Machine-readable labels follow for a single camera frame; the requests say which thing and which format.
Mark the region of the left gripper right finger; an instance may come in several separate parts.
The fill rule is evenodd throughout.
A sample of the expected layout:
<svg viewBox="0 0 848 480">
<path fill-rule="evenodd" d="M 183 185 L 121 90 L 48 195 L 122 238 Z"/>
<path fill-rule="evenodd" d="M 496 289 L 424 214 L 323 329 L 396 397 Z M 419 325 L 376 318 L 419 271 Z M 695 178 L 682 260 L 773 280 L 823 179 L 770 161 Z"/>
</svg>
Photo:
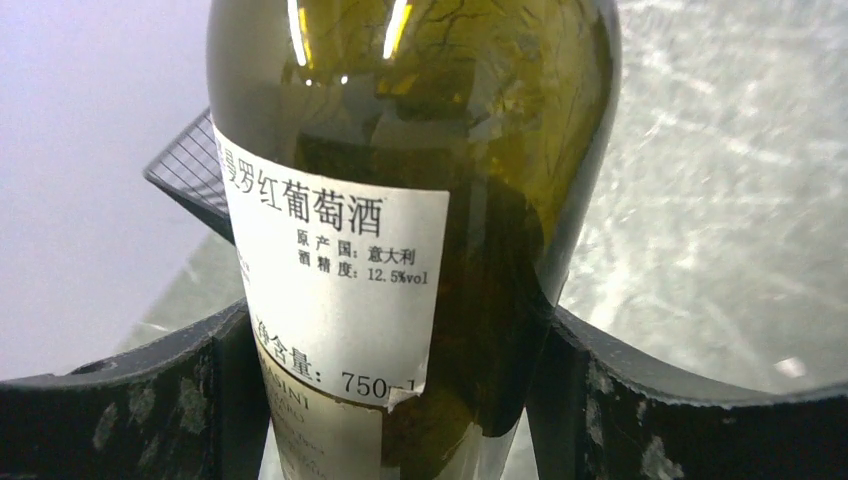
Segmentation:
<svg viewBox="0 0 848 480">
<path fill-rule="evenodd" d="M 658 360 L 558 308 L 527 401 L 543 479 L 843 479 L 847 387 L 776 395 Z"/>
</svg>

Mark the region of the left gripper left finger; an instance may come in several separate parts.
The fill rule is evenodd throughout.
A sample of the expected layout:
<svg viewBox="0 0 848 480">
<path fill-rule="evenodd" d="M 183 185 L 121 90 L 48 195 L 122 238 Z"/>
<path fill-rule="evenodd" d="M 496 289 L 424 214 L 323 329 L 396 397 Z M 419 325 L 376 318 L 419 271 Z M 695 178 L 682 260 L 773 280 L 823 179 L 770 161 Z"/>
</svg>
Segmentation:
<svg viewBox="0 0 848 480">
<path fill-rule="evenodd" d="M 5 479 L 255 479 L 269 405 L 248 309 L 1 384 Z"/>
</svg>

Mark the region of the dark green wine bottle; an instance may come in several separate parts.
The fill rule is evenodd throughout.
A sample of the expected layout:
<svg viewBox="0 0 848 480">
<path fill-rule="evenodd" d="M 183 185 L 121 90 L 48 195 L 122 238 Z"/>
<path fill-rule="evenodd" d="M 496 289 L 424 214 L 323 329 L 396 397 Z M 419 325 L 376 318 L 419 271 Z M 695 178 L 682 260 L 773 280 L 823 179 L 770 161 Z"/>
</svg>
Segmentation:
<svg viewBox="0 0 848 480">
<path fill-rule="evenodd" d="M 215 1 L 207 85 L 287 479 L 498 479 L 620 92 L 612 1 Z"/>
</svg>

